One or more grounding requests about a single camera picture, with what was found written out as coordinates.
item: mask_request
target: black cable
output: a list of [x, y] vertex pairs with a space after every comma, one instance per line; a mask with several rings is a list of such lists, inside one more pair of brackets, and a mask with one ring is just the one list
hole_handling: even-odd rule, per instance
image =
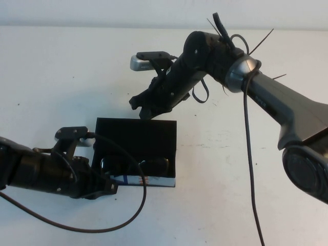
[[203, 78], [201, 79], [201, 84], [203, 85], [203, 87], [204, 87], [204, 89], [205, 89], [205, 91], [206, 91], [206, 100], [204, 100], [204, 101], [203, 101], [203, 100], [200, 100], [200, 99], [195, 95], [195, 87], [193, 88], [192, 95], [193, 95], [194, 99], [195, 99], [198, 103], [200, 103], [200, 104], [204, 104], [204, 103], [206, 103], [207, 100], [209, 99], [210, 91], [209, 91], [209, 88], [207, 87], [207, 85], [205, 84], [205, 81], [204, 81]]
[[115, 142], [113, 142], [112, 140], [110, 140], [108, 138], [97, 135], [95, 133], [88, 133], [88, 138], [96, 138], [96, 140], [106, 142], [111, 148], [114, 148], [116, 151], [118, 151], [121, 154], [123, 154], [124, 156], [126, 156], [126, 158], [131, 162], [131, 164], [135, 165], [136, 168], [139, 171], [139, 174], [142, 178], [142, 185], [143, 185], [143, 191], [144, 191], [143, 192], [143, 197], [142, 197], [142, 201], [141, 201], [139, 209], [128, 221], [126, 221], [123, 224], [120, 224], [116, 227], [107, 228], [107, 229], [88, 230], [88, 229], [74, 228], [74, 227], [69, 227], [67, 225], [59, 224], [59, 223], [54, 222], [50, 219], [42, 217], [41, 215], [29, 210], [27, 207], [23, 206], [22, 204], [20, 204], [19, 202], [15, 201], [14, 199], [10, 198], [9, 196], [5, 195], [2, 192], [0, 192], [0, 197], [5, 199], [6, 201], [10, 202], [11, 204], [15, 205], [19, 209], [25, 211], [26, 213], [32, 215], [33, 217], [35, 217], [35, 218], [37, 218], [37, 219], [39, 219], [39, 220], [41, 220], [41, 221], [43, 221], [47, 224], [50, 224], [54, 227], [58, 227], [58, 228], [61, 228], [61, 229], [67, 230], [67, 231], [81, 232], [81, 233], [104, 233], [104, 232], [116, 231], [116, 230], [121, 229], [121, 228], [127, 226], [128, 224], [130, 224], [139, 215], [139, 213], [141, 212], [142, 208], [144, 207], [144, 204], [145, 204], [145, 201], [146, 201], [147, 184], [146, 184], [145, 176], [144, 176], [144, 174], [143, 174], [143, 172], [142, 172], [142, 170], [139, 166], [139, 163], [125, 149], [123, 149], [121, 146], [119, 146], [118, 144], [116, 144]]
[[232, 35], [232, 36], [230, 37], [231, 41], [232, 41], [235, 37], [240, 38], [240, 39], [242, 40], [242, 42], [245, 44], [245, 46], [246, 46], [246, 54], [248, 55], [248, 54], [250, 53], [250, 47], [248, 46], [248, 43], [247, 43], [246, 39], [245, 39], [243, 36], [241, 36], [240, 34], [234, 34], [234, 35]]
[[72, 168], [71, 164], [69, 163], [69, 161], [67, 160], [67, 157], [65, 157], [63, 154], [60, 154], [59, 152], [55, 151], [54, 149], [52, 150], [53, 153], [55, 153], [56, 155], [58, 155], [66, 164], [66, 166], [71, 170], [71, 173], [73, 175], [74, 178], [74, 182], [77, 182], [77, 176], [76, 173], [74, 171], [74, 169]]
[[246, 141], [247, 141], [247, 155], [248, 155], [248, 163], [249, 163], [249, 168], [250, 168], [250, 180], [251, 180], [252, 208], [253, 208], [256, 228], [257, 228], [257, 232], [258, 232], [258, 235], [259, 235], [259, 238], [261, 241], [261, 245], [265, 246], [264, 239], [262, 236], [260, 222], [259, 222], [258, 215], [257, 215], [256, 203], [255, 203], [254, 172], [253, 172], [253, 161], [252, 161], [252, 150], [251, 150], [250, 125], [249, 125], [249, 120], [248, 120], [248, 108], [247, 108], [248, 87], [249, 87], [253, 77], [257, 74], [260, 67], [261, 67], [261, 62], [258, 60], [255, 69], [252, 72], [250, 72], [250, 74], [248, 76], [247, 83], [246, 83], [246, 86], [244, 89], [243, 99], [244, 99], [244, 116], [245, 116], [245, 130], [246, 130]]

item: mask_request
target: white wall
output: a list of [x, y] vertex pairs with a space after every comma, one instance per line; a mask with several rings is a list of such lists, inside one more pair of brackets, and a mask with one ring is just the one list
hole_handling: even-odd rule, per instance
[[326, 0], [0, 0], [0, 25], [328, 30]]

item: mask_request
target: open box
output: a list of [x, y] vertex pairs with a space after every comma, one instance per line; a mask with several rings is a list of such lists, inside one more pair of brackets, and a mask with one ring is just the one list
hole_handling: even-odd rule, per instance
[[[146, 183], [175, 187], [176, 121], [98, 118], [95, 132], [116, 142], [137, 162], [164, 158], [168, 162], [165, 175], [149, 175], [151, 171], [143, 170]], [[93, 168], [102, 168], [119, 185], [142, 185], [141, 177], [128, 171], [129, 166], [124, 157], [105, 142], [96, 141]]]

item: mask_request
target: black container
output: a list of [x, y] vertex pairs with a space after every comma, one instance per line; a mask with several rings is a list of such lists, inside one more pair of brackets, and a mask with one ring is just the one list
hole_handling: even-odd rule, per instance
[[[116, 142], [137, 162], [147, 161], [143, 170], [148, 186], [175, 186], [176, 121], [98, 118], [95, 132]], [[92, 167], [102, 168], [120, 185], [142, 185], [136, 170], [104, 142], [94, 145]]]

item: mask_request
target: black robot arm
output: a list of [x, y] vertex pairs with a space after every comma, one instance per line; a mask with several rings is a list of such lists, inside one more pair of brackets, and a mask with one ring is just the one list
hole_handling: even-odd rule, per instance
[[244, 91], [251, 79], [248, 96], [281, 125], [278, 149], [284, 149], [282, 160], [288, 177], [298, 188], [328, 203], [328, 105], [255, 71], [259, 61], [232, 45], [220, 23], [217, 27], [222, 35], [191, 33], [182, 55], [166, 66], [157, 65], [159, 61], [163, 64], [161, 56], [156, 57], [159, 52], [151, 52], [152, 59], [142, 56], [146, 53], [132, 57], [131, 69], [139, 71], [136, 64], [142, 63], [146, 70], [157, 67], [158, 74], [147, 90], [131, 98], [132, 109], [142, 107], [141, 119], [171, 112], [188, 99], [189, 91], [206, 74], [234, 93]]
[[92, 169], [87, 158], [73, 156], [90, 137], [86, 127], [61, 128], [52, 149], [33, 150], [0, 137], [1, 190], [14, 186], [86, 199], [116, 194], [115, 182]]

